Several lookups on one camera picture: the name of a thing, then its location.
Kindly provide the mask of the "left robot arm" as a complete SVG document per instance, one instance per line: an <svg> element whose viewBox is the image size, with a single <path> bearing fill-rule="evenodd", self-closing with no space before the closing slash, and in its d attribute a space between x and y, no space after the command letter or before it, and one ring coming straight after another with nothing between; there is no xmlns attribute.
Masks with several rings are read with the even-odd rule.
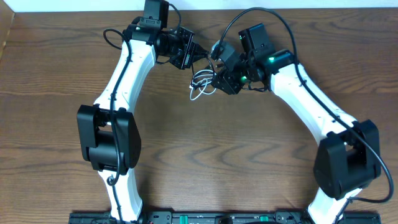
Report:
<svg viewBox="0 0 398 224"><path fill-rule="evenodd" d="M194 33L181 25L168 29L168 1L147 0L144 13L122 32L121 55L116 68L92 105L81 105L76 119L82 157L104 180L111 210L86 218L72 215L80 223L141 223L143 201L139 196L134 168L141 153L141 137L134 111L144 81L158 64L158 57L179 70L207 58L208 51L193 41Z"/></svg>

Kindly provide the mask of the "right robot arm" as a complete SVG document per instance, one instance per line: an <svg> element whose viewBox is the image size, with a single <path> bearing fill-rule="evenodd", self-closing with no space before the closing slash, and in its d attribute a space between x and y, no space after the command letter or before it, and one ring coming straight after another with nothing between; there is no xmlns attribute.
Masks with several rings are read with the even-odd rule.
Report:
<svg viewBox="0 0 398 224"><path fill-rule="evenodd" d="M379 223L378 214L346 208L382 171L379 131L341 110L307 75L294 51L276 50L263 24L239 33L243 52L219 40L211 57L223 63L213 86L229 95L262 83L282 99L311 132L318 147L313 174L315 198L301 216L303 223Z"/></svg>

